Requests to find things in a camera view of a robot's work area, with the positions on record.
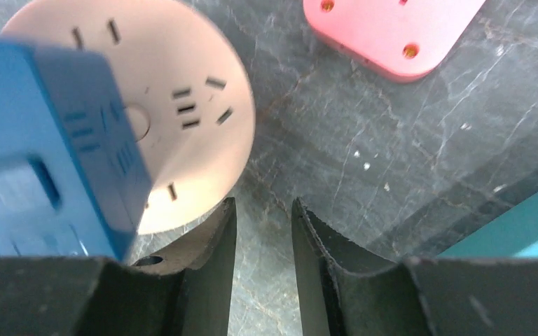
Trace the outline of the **pink round socket reel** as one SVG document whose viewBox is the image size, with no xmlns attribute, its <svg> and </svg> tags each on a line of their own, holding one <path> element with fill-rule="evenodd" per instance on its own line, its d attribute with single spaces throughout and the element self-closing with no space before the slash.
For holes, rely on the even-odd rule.
<svg viewBox="0 0 538 336">
<path fill-rule="evenodd" d="M 138 232 L 164 232 L 212 210 L 249 159 L 255 103 L 229 40 L 180 1 L 31 1 L 8 38 L 102 53 L 153 181 Z"/>
</svg>

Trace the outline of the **blue white cube adapter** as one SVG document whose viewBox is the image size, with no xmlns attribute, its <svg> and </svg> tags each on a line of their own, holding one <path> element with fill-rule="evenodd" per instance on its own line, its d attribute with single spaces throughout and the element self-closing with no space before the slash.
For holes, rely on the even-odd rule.
<svg viewBox="0 0 538 336">
<path fill-rule="evenodd" d="M 0 256 L 123 260 L 151 186 L 102 55 L 0 41 Z"/>
</svg>

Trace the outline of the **pink plug adapter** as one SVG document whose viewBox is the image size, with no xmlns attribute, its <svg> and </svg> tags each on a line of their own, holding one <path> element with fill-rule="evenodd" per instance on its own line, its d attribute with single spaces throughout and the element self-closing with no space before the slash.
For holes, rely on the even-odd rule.
<svg viewBox="0 0 538 336">
<path fill-rule="evenodd" d="M 411 83 L 445 59 L 484 0 L 304 0 L 315 35 L 396 83 Z"/>
</svg>

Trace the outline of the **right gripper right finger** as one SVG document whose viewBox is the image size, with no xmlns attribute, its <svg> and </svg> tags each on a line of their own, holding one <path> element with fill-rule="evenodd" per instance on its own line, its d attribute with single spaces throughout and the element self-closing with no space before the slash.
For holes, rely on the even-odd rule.
<svg viewBox="0 0 538 336">
<path fill-rule="evenodd" d="M 391 261 L 301 199 L 291 231 L 304 335 L 538 335 L 538 258 Z"/>
</svg>

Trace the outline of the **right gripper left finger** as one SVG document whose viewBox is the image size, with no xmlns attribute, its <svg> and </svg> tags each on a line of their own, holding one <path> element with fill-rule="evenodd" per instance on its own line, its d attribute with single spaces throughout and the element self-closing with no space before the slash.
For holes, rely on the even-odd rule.
<svg viewBox="0 0 538 336">
<path fill-rule="evenodd" d="M 226 335 L 237 208 L 131 266 L 101 257 L 0 258 L 0 335 Z"/>
</svg>

